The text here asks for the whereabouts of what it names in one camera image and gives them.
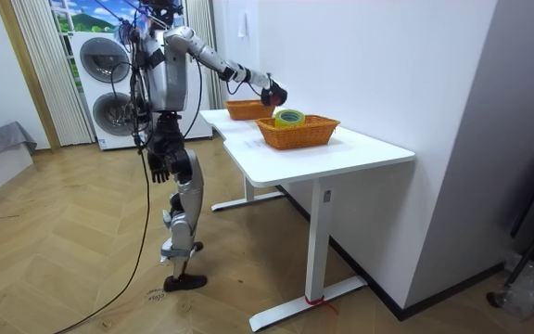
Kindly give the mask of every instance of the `baseboard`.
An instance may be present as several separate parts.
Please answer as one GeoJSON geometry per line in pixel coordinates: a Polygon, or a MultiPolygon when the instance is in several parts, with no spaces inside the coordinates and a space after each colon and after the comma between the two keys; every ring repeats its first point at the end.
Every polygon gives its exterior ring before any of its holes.
{"type": "MultiPolygon", "coordinates": [[[[298,210],[298,212],[308,221],[311,221],[311,215],[304,210],[304,208],[285,190],[282,186],[277,186],[277,189],[283,192],[286,195],[287,200],[298,210]]],[[[368,282],[368,286],[372,292],[380,299],[382,303],[393,313],[399,321],[403,321],[409,317],[417,315],[418,313],[424,311],[425,309],[436,305],[439,302],[449,299],[451,296],[473,287],[475,284],[483,281],[484,279],[493,276],[503,270],[503,263],[496,264],[491,268],[488,268],[481,273],[469,277],[461,283],[458,283],[448,289],[445,289],[431,297],[428,297],[414,305],[411,305],[406,308],[400,307],[388,294],[382,289],[378,283],[370,276],[366,271],[337,243],[333,237],[329,237],[329,245],[333,250],[335,250],[341,258],[353,269],[356,274],[361,276],[363,279],[368,282]]]]}
{"type": "Polygon", "coordinates": [[[40,155],[49,155],[53,154],[55,151],[53,151],[52,148],[37,148],[32,155],[33,156],[40,156],[40,155]]]}

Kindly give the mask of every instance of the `table foot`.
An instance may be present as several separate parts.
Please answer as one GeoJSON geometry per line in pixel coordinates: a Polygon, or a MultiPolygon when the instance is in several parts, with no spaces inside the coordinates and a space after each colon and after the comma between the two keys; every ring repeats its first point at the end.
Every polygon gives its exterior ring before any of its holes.
{"type": "MultiPolygon", "coordinates": [[[[368,284],[363,280],[363,278],[354,276],[330,287],[324,288],[324,299],[326,301],[330,301],[336,297],[367,285],[368,284]]],[[[253,315],[248,322],[250,323],[250,328],[252,331],[256,332],[259,329],[270,326],[278,321],[289,318],[292,315],[296,315],[315,306],[318,305],[309,305],[304,300],[304,297],[300,297],[291,302],[283,303],[267,311],[253,315]]]]}
{"type": "Polygon", "coordinates": [[[280,191],[275,191],[269,194],[257,195],[254,197],[254,199],[235,199],[235,200],[230,200],[224,203],[214,204],[214,205],[211,205],[211,210],[216,212],[219,210],[231,209],[231,208],[236,208],[236,207],[240,207],[244,205],[249,205],[252,203],[257,203],[257,202],[261,202],[261,201],[268,200],[268,199],[278,199],[283,196],[284,196],[284,193],[280,191]]]}

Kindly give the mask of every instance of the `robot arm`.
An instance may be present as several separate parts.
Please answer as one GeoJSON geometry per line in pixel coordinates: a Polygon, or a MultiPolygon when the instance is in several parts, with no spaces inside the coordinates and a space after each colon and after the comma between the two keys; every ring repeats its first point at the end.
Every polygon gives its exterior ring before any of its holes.
{"type": "Polygon", "coordinates": [[[226,82],[249,83],[261,87],[261,103],[266,106],[281,106],[286,102],[287,91],[271,78],[270,73],[260,73],[247,69],[232,60],[222,59],[189,27],[178,27],[166,31],[164,42],[174,50],[195,57],[201,64],[218,72],[220,79],[226,82]]]}

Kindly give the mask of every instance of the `plastic bag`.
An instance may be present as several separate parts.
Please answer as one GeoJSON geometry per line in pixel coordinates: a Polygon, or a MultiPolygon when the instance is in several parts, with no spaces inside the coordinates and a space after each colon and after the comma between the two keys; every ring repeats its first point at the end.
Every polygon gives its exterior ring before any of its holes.
{"type": "Polygon", "coordinates": [[[529,263],[510,286],[496,294],[502,308],[523,320],[534,314],[534,263],[529,263]]]}
{"type": "Polygon", "coordinates": [[[504,264],[504,270],[508,273],[512,273],[516,265],[520,262],[520,259],[522,259],[522,256],[519,253],[516,252],[509,252],[506,255],[506,263],[504,264]]]}

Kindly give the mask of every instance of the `yellow tape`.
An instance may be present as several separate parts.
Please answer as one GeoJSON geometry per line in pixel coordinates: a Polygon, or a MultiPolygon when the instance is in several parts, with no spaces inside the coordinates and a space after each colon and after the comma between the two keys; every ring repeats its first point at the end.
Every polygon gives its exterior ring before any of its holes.
{"type": "Polygon", "coordinates": [[[275,127],[302,124],[304,124],[304,114],[297,110],[285,109],[275,114],[275,127]]]}

